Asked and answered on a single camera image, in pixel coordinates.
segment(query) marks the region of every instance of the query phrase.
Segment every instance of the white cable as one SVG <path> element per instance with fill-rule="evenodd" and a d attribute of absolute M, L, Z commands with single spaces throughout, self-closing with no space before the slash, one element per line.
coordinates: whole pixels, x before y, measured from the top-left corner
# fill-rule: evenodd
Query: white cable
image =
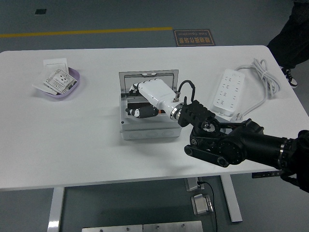
<path fill-rule="evenodd" d="M 271 96 L 270 98 L 272 98 L 274 96 L 274 94 L 277 93 L 280 90 L 279 80 L 267 71 L 266 60 L 263 59 L 263 60 L 261 60 L 261 62 L 259 62 L 257 59 L 254 58 L 252 65 L 242 65 L 242 66 L 239 66 L 238 68 L 236 68 L 235 70 L 238 71 L 240 69 L 255 69 L 256 70 L 257 74 L 259 75 L 259 77 L 261 78 L 261 80 L 264 84 L 265 95 L 264 95 L 264 98 L 261 102 L 254 105 L 253 107 L 251 107 L 246 112 L 244 112 L 242 114 L 238 113 L 237 115 L 233 116 L 231 118 L 231 121 L 242 120 L 243 117 L 246 114 L 248 114 L 252 110 L 260 107 L 267 100 L 268 95 L 270 95 Z"/>

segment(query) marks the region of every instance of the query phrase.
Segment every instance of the white table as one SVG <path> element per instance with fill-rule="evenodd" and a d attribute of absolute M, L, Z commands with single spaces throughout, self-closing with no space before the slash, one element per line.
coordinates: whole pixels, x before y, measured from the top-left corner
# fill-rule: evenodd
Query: white table
<path fill-rule="evenodd" d="M 81 75 L 64 99 L 31 86 L 43 60 L 67 58 Z M 264 46 L 173 47 L 7 51 L 0 54 L 0 190 L 37 189 L 116 182 L 239 174 L 273 170 L 246 160 L 222 168 L 187 156 L 192 127 L 179 138 L 124 141 L 120 135 L 119 72 L 179 70 L 196 85 L 196 97 L 210 108 L 226 68 L 266 59 L 281 81 L 272 100 L 247 115 L 264 133 L 295 138 L 309 118 L 270 51 Z M 262 100 L 263 88 L 246 74 L 239 109 Z M 189 89 L 183 88 L 189 95 Z"/>

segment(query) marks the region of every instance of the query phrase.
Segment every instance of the black robotic arm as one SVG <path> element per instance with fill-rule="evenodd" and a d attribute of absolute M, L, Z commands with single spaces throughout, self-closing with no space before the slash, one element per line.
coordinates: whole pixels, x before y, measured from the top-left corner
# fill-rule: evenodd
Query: black robotic arm
<path fill-rule="evenodd" d="M 221 123 L 198 101 L 184 104 L 180 126 L 193 125 L 187 155 L 221 167 L 251 160 L 283 170 L 281 178 L 309 193 L 309 131 L 296 139 L 263 134 L 263 127 L 251 119 L 242 123 Z M 222 129 L 230 129 L 229 134 Z"/>

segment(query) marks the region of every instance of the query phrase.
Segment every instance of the wire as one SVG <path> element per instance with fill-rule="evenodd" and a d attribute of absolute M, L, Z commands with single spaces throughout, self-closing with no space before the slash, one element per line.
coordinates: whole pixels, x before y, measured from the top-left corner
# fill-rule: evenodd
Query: wire
<path fill-rule="evenodd" d="M 180 86 L 179 86 L 177 92 L 180 93 L 180 90 L 182 89 L 182 86 L 183 86 L 185 83 L 189 83 L 190 86 L 191 86 L 191 88 L 192 88 L 191 102 L 193 102 L 193 100 L 194 100 L 194 95 L 195 95 L 195 86 L 194 86 L 194 84 L 192 83 L 192 81 L 190 81 L 190 80 L 185 80 L 185 81 L 183 81 L 183 82 L 180 84 Z M 187 105 L 187 97 L 185 97 L 184 104 Z"/>
<path fill-rule="evenodd" d="M 242 65 L 236 68 L 235 70 L 238 71 L 240 69 L 255 69 L 259 77 L 261 78 L 264 88 L 265 88 L 265 95 L 264 98 L 261 102 L 258 104 L 254 105 L 250 109 L 248 109 L 244 113 L 239 113 L 236 116 L 234 116 L 232 119 L 234 120 L 242 120 L 242 118 L 250 113 L 252 110 L 255 110 L 256 108 L 260 107 L 267 99 L 268 95 L 270 95 L 272 98 L 274 94 L 276 94 L 280 90 L 280 82 L 279 80 L 270 74 L 267 70 L 267 62 L 266 60 L 261 60 L 260 62 L 257 59 L 253 59 L 252 65 Z"/>
<path fill-rule="evenodd" d="M 214 192 L 213 192 L 213 188 L 212 188 L 212 186 L 210 185 L 210 183 L 208 183 L 208 182 L 206 182 L 206 181 L 198 181 L 197 184 L 198 184 L 198 185 L 201 185 L 201 184 L 208 184 L 209 187 L 211 188 L 211 191 L 212 191 L 213 211 L 214 211 L 214 217 L 215 217 L 215 219 L 216 219 L 216 232 L 218 232 L 218 221 L 217 221 L 216 208 L 214 207 Z"/>

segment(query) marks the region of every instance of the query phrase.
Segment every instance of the robotic arm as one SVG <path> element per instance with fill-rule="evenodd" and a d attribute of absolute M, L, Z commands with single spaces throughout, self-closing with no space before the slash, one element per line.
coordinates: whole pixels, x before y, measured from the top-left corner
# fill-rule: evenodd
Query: robotic arm
<path fill-rule="evenodd" d="M 179 103 L 181 87 L 192 87 L 191 104 Z M 263 134 L 263 127 L 251 119 L 242 123 L 221 123 L 215 114 L 194 99 L 195 87 L 184 81 L 175 93 L 162 80 L 134 84 L 131 94 L 141 94 L 152 106 L 126 109 L 142 118 L 164 110 L 181 127 L 193 125 L 190 144 L 184 147 L 187 155 L 221 166 L 240 164 L 245 159 L 283 170 L 281 178 L 309 193 L 309 131 L 302 130 L 296 139 Z"/>

